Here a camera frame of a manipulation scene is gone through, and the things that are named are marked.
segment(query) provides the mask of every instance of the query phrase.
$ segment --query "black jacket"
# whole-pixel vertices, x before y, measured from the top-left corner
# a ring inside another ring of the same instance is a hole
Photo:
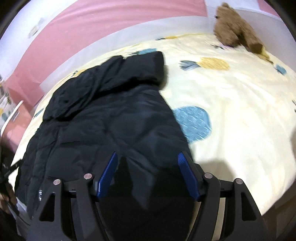
[[[53,180],[94,173],[110,151],[122,156],[100,212],[117,240],[184,240],[192,218],[178,168],[190,153],[174,115],[159,94],[161,52],[114,56],[64,83],[19,169],[16,195],[33,216]]]

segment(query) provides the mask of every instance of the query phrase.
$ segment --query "bed sheet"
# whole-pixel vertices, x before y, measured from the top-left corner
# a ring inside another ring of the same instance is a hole
[[[296,124],[296,74],[279,59],[264,61],[219,43],[214,35],[187,34],[106,53],[58,82],[38,105],[15,154],[21,159],[42,122],[52,94],[64,82],[114,55],[162,51],[167,83],[160,91],[188,139],[194,161],[219,179],[241,178],[264,214],[293,183],[291,138]],[[16,172],[10,176],[14,184]]]

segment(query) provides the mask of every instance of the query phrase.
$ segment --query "silver bolt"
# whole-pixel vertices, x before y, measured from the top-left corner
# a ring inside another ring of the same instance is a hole
[[[60,179],[54,180],[54,185],[59,185],[60,183],[61,183],[61,180]]]
[[[242,181],[242,179],[240,179],[240,178],[235,179],[235,182],[236,182],[237,184],[243,184],[243,183],[244,183],[244,182]]]
[[[213,175],[211,173],[209,173],[209,172],[205,173],[205,178],[211,179],[212,177],[213,177]]]
[[[92,174],[90,174],[90,173],[86,173],[85,175],[84,175],[84,179],[90,179],[92,177]]]

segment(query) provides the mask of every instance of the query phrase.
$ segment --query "person's hand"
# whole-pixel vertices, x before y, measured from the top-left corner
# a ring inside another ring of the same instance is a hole
[[[2,209],[4,212],[10,214],[7,202],[10,200],[10,202],[13,205],[17,204],[17,199],[15,197],[15,193],[13,192],[12,186],[9,183],[6,183],[6,189],[8,192],[8,195],[0,193],[0,209]]]

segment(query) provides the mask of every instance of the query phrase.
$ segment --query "teddy bear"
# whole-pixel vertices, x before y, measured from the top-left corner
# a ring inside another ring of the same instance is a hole
[[[216,11],[214,33],[223,44],[236,47],[241,44],[255,54],[261,54],[263,44],[254,29],[227,3],[222,3]]]

